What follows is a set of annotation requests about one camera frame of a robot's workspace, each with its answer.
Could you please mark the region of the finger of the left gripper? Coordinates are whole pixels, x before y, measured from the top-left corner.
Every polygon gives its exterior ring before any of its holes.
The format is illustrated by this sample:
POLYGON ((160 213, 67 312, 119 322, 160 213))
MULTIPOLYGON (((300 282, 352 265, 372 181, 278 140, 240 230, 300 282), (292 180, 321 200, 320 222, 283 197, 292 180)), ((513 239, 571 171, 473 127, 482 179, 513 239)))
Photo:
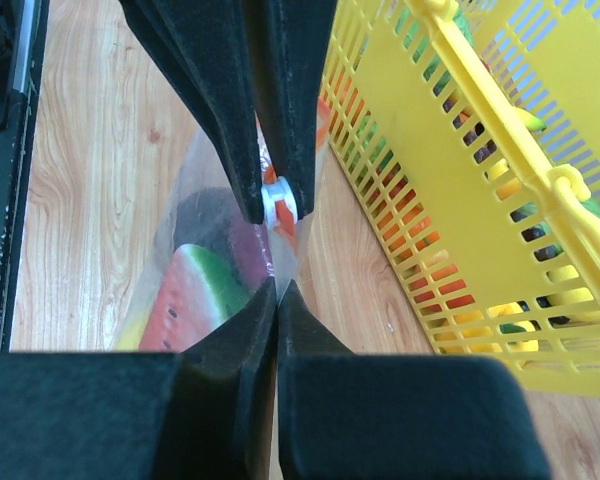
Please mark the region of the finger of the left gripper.
POLYGON ((255 108, 270 158, 300 219, 314 210, 317 103, 337 3, 244 3, 255 108))

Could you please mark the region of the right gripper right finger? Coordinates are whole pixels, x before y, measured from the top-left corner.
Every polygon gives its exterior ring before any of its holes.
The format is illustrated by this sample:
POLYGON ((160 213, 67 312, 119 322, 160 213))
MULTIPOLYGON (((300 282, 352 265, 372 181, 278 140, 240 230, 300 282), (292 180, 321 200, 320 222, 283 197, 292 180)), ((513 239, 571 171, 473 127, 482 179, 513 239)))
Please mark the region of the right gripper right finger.
POLYGON ((288 479, 547 479, 524 394, 487 357, 356 354, 290 285, 278 311, 288 479))

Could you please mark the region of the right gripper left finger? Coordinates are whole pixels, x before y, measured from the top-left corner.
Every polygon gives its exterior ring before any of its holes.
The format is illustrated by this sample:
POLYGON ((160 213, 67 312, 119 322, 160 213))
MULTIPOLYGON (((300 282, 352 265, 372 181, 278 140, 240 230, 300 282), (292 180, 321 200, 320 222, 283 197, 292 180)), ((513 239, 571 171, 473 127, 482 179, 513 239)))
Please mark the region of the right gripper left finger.
POLYGON ((0 353, 0 479, 264 479, 276 289, 181 353, 0 353))

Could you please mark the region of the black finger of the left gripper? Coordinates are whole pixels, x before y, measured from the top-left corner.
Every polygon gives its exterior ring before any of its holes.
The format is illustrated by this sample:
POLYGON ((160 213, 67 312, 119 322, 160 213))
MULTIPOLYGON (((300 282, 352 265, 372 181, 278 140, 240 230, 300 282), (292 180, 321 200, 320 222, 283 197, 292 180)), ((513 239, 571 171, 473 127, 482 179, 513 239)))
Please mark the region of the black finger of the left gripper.
POLYGON ((123 1, 132 33, 211 140, 244 219, 264 221, 239 1, 123 1))

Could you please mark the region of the watermelon slice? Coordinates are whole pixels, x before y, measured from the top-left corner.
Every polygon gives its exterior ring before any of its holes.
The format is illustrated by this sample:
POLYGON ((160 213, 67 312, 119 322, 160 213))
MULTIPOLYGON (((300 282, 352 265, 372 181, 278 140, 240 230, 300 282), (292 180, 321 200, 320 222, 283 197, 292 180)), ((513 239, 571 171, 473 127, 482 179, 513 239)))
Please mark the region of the watermelon slice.
POLYGON ((238 313, 251 296, 227 261, 183 244, 164 273, 139 349, 182 352, 238 313))

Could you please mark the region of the clear zip top bag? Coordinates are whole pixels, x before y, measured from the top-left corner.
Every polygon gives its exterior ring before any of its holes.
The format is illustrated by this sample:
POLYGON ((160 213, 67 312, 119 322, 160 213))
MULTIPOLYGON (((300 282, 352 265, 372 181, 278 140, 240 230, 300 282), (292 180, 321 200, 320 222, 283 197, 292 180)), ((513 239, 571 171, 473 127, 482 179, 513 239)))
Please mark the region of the clear zip top bag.
POLYGON ((286 289, 310 228, 305 217, 288 237, 245 221, 214 146, 197 131, 114 349, 184 351, 239 313, 268 278, 286 289))

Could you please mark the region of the purple eggplant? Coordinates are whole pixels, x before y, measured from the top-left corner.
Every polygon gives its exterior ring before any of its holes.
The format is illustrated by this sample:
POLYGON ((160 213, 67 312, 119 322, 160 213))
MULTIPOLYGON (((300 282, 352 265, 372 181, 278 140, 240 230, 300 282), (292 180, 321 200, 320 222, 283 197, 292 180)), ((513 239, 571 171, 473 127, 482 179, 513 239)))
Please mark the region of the purple eggplant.
POLYGON ((229 245, 238 273, 251 290, 257 290, 263 281, 274 275, 265 225, 246 222, 240 214, 229 224, 229 245))

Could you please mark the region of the dark mangosteen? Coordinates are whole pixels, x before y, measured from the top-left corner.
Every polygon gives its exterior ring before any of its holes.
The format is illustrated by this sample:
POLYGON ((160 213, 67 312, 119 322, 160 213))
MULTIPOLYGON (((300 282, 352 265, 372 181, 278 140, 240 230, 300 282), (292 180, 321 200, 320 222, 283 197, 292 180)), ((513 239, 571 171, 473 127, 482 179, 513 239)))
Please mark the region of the dark mangosteen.
POLYGON ((192 193, 177 206, 174 249, 195 244, 224 256, 235 214, 240 215, 240 210, 230 189, 212 187, 192 193))

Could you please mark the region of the yellow plastic basket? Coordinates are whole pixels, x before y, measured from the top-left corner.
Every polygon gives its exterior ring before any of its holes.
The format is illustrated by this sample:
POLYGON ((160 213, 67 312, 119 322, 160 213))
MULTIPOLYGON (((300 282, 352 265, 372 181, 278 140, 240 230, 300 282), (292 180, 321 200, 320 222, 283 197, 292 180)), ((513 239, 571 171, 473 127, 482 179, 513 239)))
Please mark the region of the yellow plastic basket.
POLYGON ((322 97, 433 350, 600 397, 600 1, 343 1, 322 97))

